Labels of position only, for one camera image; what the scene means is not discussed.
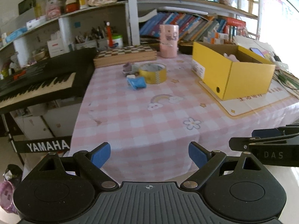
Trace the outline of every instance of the ridged grip surface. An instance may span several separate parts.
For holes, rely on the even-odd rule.
[[[19,224],[30,224],[21,220]],[[174,182],[125,182],[102,193],[80,217],[65,224],[236,224],[210,211],[198,194],[179,190]],[[264,224],[281,224],[273,219]]]

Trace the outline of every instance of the smartphone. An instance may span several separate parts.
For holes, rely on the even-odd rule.
[[[263,53],[258,48],[249,48],[252,52],[260,55],[261,57],[265,58]]]

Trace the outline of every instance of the yellow tape roll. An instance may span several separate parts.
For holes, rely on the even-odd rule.
[[[158,63],[146,63],[139,67],[140,76],[148,84],[159,84],[166,81],[166,66]]]

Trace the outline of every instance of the table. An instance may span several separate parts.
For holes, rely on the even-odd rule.
[[[134,91],[122,65],[95,70],[73,132],[70,154],[109,142],[112,153],[103,167],[117,182],[164,181],[196,170],[188,144],[238,155],[231,137],[249,137],[254,129],[273,128],[299,118],[294,96],[251,114],[232,117],[196,81],[191,56],[158,58],[167,81]]]

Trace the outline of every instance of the rainbow print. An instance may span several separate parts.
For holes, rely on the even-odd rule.
[[[169,95],[169,94],[160,94],[160,95],[156,95],[154,97],[152,97],[151,99],[151,103],[154,104],[154,103],[158,103],[161,99],[168,99],[172,97],[172,95]]]

